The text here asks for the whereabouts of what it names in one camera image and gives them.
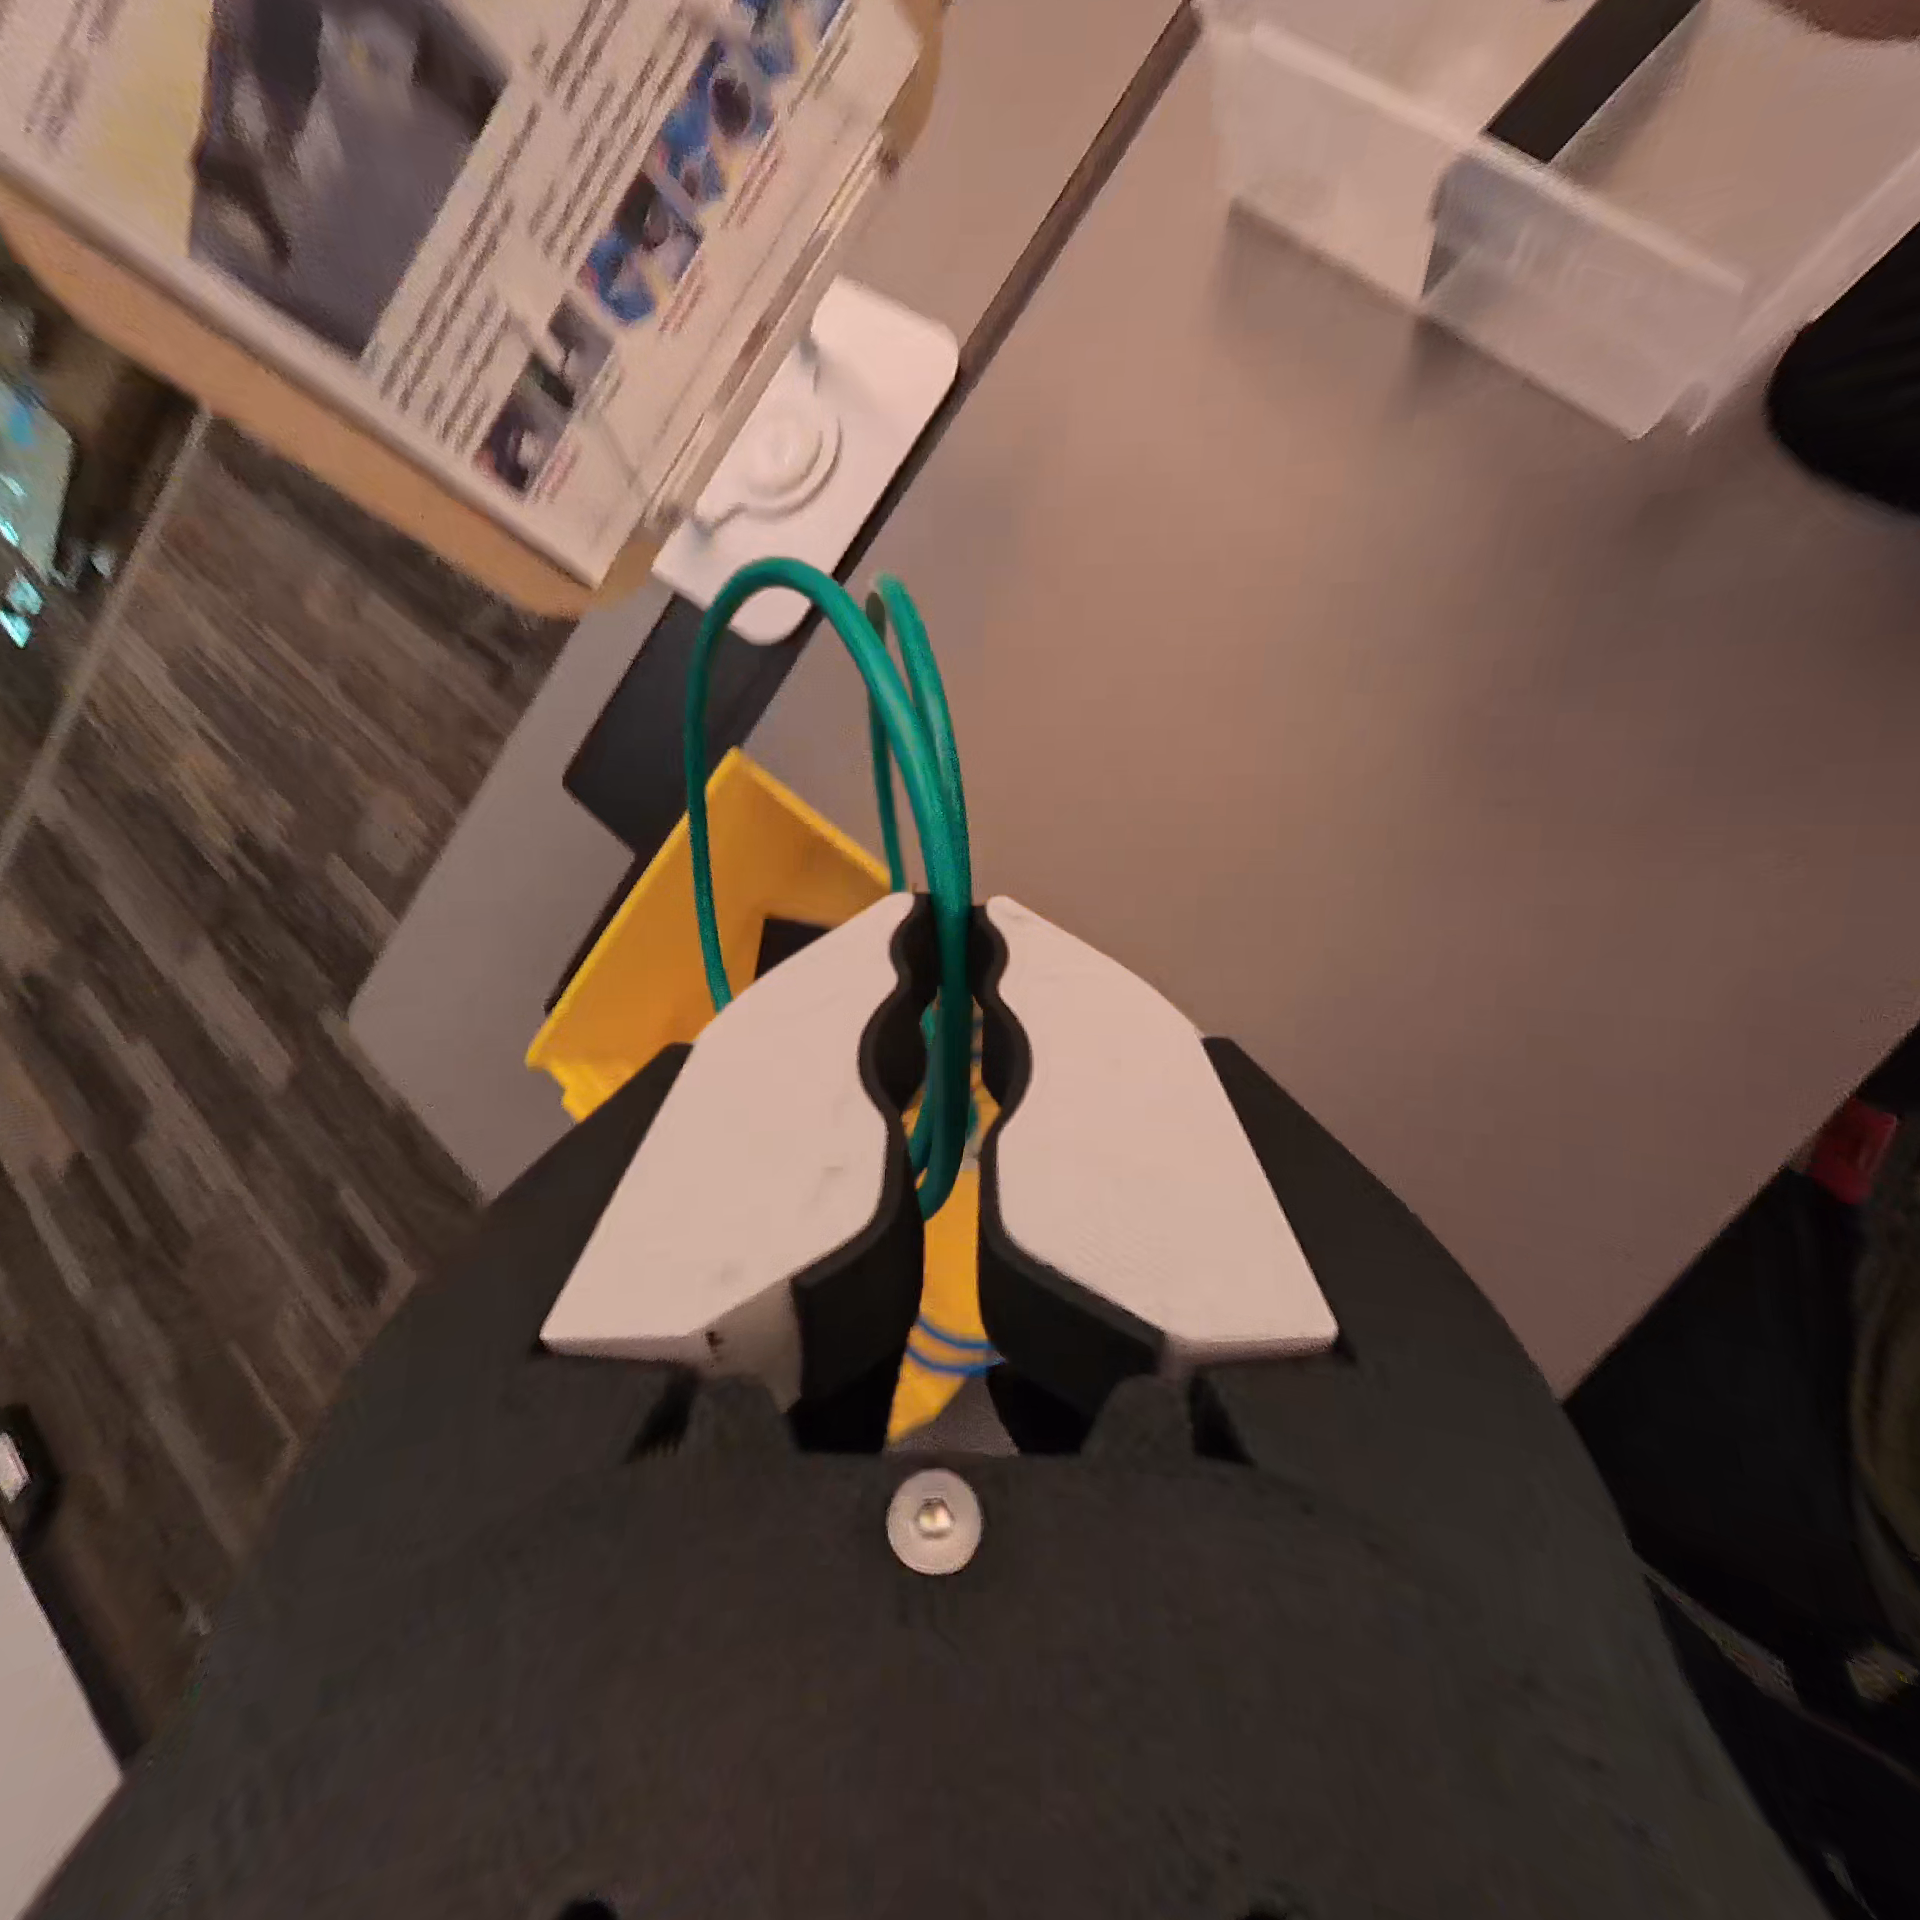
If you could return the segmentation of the clear acrylic tray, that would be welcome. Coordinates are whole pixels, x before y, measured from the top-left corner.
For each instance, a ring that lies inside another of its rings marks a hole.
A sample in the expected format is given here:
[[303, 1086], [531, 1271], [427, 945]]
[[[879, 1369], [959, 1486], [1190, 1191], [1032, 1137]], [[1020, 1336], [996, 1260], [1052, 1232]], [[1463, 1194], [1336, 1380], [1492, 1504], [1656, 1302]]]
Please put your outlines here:
[[1232, 207], [1636, 441], [1916, 226], [1916, 5], [1198, 5]]

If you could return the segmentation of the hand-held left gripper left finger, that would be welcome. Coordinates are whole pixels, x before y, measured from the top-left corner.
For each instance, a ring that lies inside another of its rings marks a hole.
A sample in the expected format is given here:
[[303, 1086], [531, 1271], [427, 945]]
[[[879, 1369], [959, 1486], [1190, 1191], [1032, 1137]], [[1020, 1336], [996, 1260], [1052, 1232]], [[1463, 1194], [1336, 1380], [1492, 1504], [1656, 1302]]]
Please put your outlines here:
[[541, 1351], [755, 1380], [800, 1446], [885, 1449], [924, 1294], [922, 1013], [911, 894], [738, 993], [686, 1047]]

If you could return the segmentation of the white sheet stand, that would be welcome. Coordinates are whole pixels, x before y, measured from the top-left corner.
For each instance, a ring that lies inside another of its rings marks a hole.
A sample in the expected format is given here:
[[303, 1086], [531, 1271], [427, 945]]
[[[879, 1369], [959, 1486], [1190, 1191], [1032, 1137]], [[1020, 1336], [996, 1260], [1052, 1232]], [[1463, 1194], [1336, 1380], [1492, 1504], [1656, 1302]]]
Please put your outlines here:
[[757, 559], [837, 573], [958, 376], [958, 340], [838, 276], [663, 541], [653, 578], [709, 608]]

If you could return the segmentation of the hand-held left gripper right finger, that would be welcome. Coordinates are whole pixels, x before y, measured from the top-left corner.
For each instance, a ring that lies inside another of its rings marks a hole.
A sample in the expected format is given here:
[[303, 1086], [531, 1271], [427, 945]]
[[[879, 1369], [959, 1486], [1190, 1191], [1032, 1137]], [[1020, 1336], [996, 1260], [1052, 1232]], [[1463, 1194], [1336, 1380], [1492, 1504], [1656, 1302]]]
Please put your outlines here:
[[976, 1302], [1020, 1454], [1075, 1454], [1134, 1380], [1320, 1359], [1336, 1317], [1208, 1040], [1007, 896], [976, 911]]

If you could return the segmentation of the person's leg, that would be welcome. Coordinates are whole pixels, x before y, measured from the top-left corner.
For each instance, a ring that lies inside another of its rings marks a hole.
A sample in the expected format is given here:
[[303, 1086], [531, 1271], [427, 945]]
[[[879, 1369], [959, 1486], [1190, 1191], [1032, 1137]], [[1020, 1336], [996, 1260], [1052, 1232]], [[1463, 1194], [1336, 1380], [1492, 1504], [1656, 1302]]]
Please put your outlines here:
[[1918, 1036], [1567, 1396], [1670, 1648], [1834, 1916], [1918, 1916]]

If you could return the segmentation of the yellow plastic bin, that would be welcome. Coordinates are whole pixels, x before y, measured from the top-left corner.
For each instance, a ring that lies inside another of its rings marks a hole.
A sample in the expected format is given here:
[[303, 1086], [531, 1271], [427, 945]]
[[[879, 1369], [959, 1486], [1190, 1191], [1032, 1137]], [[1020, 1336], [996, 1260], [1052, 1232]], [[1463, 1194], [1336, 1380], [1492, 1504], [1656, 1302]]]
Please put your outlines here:
[[[872, 905], [892, 868], [868, 845], [768, 775], [726, 752], [706, 786], [716, 924], [730, 985], [746, 989], [822, 927]], [[559, 989], [526, 1053], [589, 1118], [663, 1047], [690, 1045], [714, 1018], [692, 902], [687, 830], [676, 825]], [[994, 1364], [976, 1296], [978, 1146], [994, 1101], [972, 1086], [967, 1153], [926, 1225], [924, 1287], [898, 1369], [887, 1437], [928, 1436]]]

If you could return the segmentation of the black mesh wrist rest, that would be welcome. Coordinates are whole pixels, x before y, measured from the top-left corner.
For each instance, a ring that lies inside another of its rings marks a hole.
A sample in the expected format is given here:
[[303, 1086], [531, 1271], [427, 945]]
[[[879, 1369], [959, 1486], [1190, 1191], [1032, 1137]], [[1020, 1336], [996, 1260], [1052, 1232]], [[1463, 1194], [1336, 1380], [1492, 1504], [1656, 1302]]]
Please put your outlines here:
[[1814, 477], [1918, 513], [1916, 233], [1796, 334], [1764, 410], [1772, 437]]

